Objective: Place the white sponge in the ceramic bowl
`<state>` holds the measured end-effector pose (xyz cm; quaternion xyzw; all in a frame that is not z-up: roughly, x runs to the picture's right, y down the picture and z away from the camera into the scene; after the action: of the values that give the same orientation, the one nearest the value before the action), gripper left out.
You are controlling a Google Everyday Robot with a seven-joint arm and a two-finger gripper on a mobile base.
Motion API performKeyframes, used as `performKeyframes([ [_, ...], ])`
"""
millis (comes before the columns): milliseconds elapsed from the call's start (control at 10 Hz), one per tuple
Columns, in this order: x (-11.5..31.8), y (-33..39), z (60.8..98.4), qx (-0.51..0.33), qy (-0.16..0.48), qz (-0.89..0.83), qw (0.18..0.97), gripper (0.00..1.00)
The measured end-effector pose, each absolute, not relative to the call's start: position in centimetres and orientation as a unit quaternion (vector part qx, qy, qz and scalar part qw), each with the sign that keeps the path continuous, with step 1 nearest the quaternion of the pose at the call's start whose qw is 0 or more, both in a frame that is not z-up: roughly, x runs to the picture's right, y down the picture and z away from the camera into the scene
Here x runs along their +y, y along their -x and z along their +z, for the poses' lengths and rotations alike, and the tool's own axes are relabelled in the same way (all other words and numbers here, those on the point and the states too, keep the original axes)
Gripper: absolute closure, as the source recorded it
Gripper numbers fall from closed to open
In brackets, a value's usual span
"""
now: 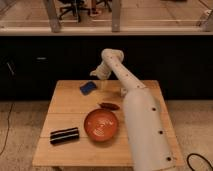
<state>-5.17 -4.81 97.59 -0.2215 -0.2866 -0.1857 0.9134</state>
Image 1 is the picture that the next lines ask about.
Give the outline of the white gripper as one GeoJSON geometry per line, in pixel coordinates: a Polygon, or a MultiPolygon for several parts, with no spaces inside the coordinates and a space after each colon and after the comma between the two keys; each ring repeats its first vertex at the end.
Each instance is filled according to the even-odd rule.
{"type": "Polygon", "coordinates": [[[95,70],[90,72],[91,76],[98,77],[100,81],[100,89],[104,90],[107,85],[107,79],[110,76],[110,69],[106,64],[100,64],[95,70]]]}

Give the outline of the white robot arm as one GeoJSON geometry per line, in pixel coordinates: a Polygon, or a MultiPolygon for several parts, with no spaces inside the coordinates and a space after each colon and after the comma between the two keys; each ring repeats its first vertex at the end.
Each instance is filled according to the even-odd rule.
{"type": "Polygon", "coordinates": [[[101,64],[90,75],[107,80],[114,72],[126,90],[123,112],[134,171],[177,171],[160,109],[150,89],[122,64],[121,50],[104,49],[101,58],[101,64]]]}

